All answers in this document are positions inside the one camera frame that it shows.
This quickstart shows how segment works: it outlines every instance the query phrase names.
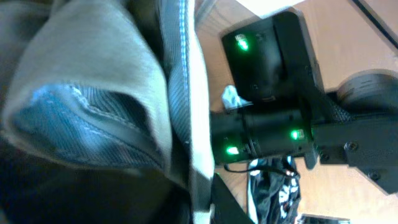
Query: gray fabric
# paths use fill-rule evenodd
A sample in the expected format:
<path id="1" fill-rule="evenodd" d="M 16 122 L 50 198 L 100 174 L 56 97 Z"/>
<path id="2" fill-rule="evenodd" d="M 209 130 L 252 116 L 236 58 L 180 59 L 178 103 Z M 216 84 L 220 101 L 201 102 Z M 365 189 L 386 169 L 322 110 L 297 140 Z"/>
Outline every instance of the gray fabric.
<path id="1" fill-rule="evenodd" d="M 2 113 L 5 137 L 60 164 L 150 166 L 184 185 L 187 161 L 174 150 L 182 142 L 189 153 L 193 222 L 209 223 L 214 161 L 194 1 L 158 0 L 164 73 L 127 12 L 127 0 L 55 3 L 51 13 L 46 8 L 50 19 L 26 39 Z M 172 128 L 179 141 L 172 142 Z M 135 129 L 150 138 L 145 146 L 137 145 L 142 141 L 133 138 L 140 136 Z"/>
<path id="2" fill-rule="evenodd" d="M 23 51 L 48 19 L 49 7 L 4 2 L 0 7 L 0 111 Z"/>
<path id="3" fill-rule="evenodd" d="M 60 157 L 60 153 L 63 148 L 71 145 L 67 146 L 65 142 L 54 144 L 54 139 L 59 137 L 53 137 L 52 141 L 32 138 L 29 135 L 29 131 L 37 129 L 38 123 L 30 127 L 30 129 L 24 129 L 17 125 L 25 123 L 21 118 L 34 120 L 35 114 L 32 114 L 31 118 L 26 116 L 26 114 L 22 114 L 23 116 L 20 117 L 16 116 L 28 105 L 32 106 L 32 102 L 35 101 L 34 93 L 48 93 L 51 91 L 43 91 L 46 86 L 66 85 L 67 83 L 72 85 L 78 83 L 79 86 L 84 86 L 79 88 L 82 96 L 86 94 L 88 98 L 84 97 L 84 99 L 87 100 L 89 106 L 98 109 L 102 113 L 100 118 L 87 118 L 83 119 L 83 122 L 76 123 L 76 125 L 79 125 L 86 122 L 94 126 L 94 128 L 91 127 L 88 130 L 91 133 L 98 133 L 97 129 L 102 130 L 104 133 L 98 135 L 98 141 L 95 141 L 96 144 L 92 145 L 93 148 L 85 147 L 83 151 L 86 152 L 76 154 L 75 157 L 87 156 L 91 153 L 89 151 L 94 151 L 98 144 L 101 143 L 99 140 L 104 136 L 113 135 L 115 137 L 114 142 L 120 142 L 121 140 L 123 144 L 128 145 L 129 142 L 123 141 L 123 136 L 128 136 L 129 133 L 130 135 L 135 135 L 134 127 L 137 127 L 144 134 L 143 138 L 146 138 L 145 135 L 149 135 L 152 138 L 149 142 L 154 142 L 152 150 L 155 152 L 153 154 L 157 153 L 156 157 L 162 161 L 158 167 L 168 173 L 172 137 L 164 74 L 120 1 L 74 0 L 57 9 L 57 12 L 52 14 L 51 19 L 41 28 L 24 52 L 10 87 L 7 105 L 3 113 L 3 123 L 10 142 L 36 156 L 84 167 L 84 162 L 82 161 L 93 159 L 99 154 L 91 154 L 94 157 L 83 156 L 77 162 L 70 158 L 65 160 L 63 159 L 64 157 Z M 92 96 L 91 90 L 100 91 L 96 91 L 96 96 L 90 99 Z M 107 105 L 95 105 L 95 102 L 101 102 L 101 97 L 98 98 L 98 96 L 105 95 L 109 104 L 119 105 L 122 108 L 123 104 L 129 101 L 129 98 L 136 99 L 136 110 L 133 110 L 133 112 L 139 111 L 139 105 L 141 105 L 146 114 L 146 120 L 142 119 L 142 121 L 137 122 L 141 115 L 136 117 L 136 114 L 134 114 L 133 117 L 136 117 L 136 120 L 130 122 L 131 120 L 129 119 L 132 119 L 132 116 L 127 113 L 127 110 L 118 108 L 117 110 L 109 111 Z M 118 99 L 117 102 L 113 103 L 112 99 L 115 99 L 116 95 L 122 96 L 124 99 Z M 41 96 L 43 98 L 48 97 L 46 93 L 41 94 Z M 70 107 L 69 109 L 77 116 L 84 117 L 84 113 L 81 111 Z M 119 122 L 118 125 L 113 126 L 113 129 L 107 129 L 104 128 L 105 126 L 108 127 L 109 124 L 108 119 L 105 119 L 105 115 L 118 117 L 127 122 L 126 124 Z M 70 127 L 70 124 L 62 125 L 62 123 L 58 123 L 58 126 L 54 128 L 63 129 L 60 133 L 65 133 L 68 129 L 70 130 Z M 53 131 L 47 128 L 39 132 L 41 132 L 43 138 L 49 138 L 49 133 Z M 51 148 L 49 144 L 44 144 L 44 142 L 51 142 L 51 145 L 54 145 L 56 149 Z M 127 151 L 133 151 L 131 148 L 127 149 L 127 146 L 123 148 Z M 107 150 L 115 151 L 116 149 L 110 144 L 103 151 Z M 131 157 L 131 153 L 124 153 L 124 150 L 121 150 L 120 154 L 128 157 L 127 160 L 135 159 Z M 121 161 L 116 159 L 109 161 L 109 163 L 99 163 L 98 159 L 93 159 L 87 165 L 90 165 L 89 167 L 94 164 L 110 166 L 118 162 Z M 138 164 L 130 163 L 130 165 L 136 165 L 133 167 L 140 167 Z"/>
<path id="4" fill-rule="evenodd" d="M 194 31 L 194 7 L 194 1 L 180 0 L 178 5 L 175 1 L 160 1 L 160 29 L 172 126 L 190 155 L 193 221 L 209 223 L 214 160 L 207 76 Z"/>

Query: wooden desk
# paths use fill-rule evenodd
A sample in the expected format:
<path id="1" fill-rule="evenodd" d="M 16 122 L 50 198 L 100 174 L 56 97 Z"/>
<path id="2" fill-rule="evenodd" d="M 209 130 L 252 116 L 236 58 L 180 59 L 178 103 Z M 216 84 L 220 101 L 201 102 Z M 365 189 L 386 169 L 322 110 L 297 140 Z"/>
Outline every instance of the wooden desk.
<path id="1" fill-rule="evenodd" d="M 367 0 L 398 33 L 395 0 Z M 327 90 L 335 89 L 350 75 L 362 70 L 385 68 L 398 71 L 397 51 L 348 0 L 306 0 L 295 6 L 304 13 L 312 44 Z M 212 111 L 221 111 L 224 87 L 233 84 L 220 41 L 220 33 L 245 20 L 259 18 L 234 0 L 218 0 L 208 17 L 197 27 L 208 71 Z M 299 212 L 352 219 L 398 220 L 398 198 L 385 196 L 357 170 L 345 166 L 320 166 L 312 171 L 302 159 L 302 202 Z M 236 164 L 234 169 L 246 165 Z M 246 175 L 217 172 L 246 210 Z"/>

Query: black cable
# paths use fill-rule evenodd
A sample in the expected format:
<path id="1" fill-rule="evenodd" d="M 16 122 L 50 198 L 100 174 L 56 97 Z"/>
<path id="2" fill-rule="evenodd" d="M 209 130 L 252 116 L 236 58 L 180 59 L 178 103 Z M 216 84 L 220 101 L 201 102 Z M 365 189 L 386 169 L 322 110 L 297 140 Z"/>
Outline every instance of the black cable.
<path id="1" fill-rule="evenodd" d="M 398 50 L 398 37 L 387 26 L 387 24 L 374 12 L 372 7 L 363 0 L 352 0 L 355 5 L 365 14 L 374 26 L 387 38 L 387 40 Z"/>
<path id="2" fill-rule="evenodd" d="M 300 178 L 300 174 L 295 169 L 293 169 L 293 167 L 291 167 L 291 166 L 288 167 L 288 170 L 291 171 L 291 173 L 293 175 L 288 175 L 286 172 L 284 172 L 278 168 L 272 167 L 272 166 L 262 166 L 262 165 L 259 165 L 259 166 L 256 166 L 256 167 L 253 167 L 253 168 L 250 168 L 247 170 L 231 170 L 229 168 L 229 166 L 227 164 L 225 164 L 224 169 L 227 170 L 228 172 L 234 172 L 234 173 L 239 173 L 239 174 L 259 170 L 259 171 L 263 171 L 263 172 L 272 172 L 275 174 L 280 174 L 287 178 L 295 178 L 295 179 Z"/>

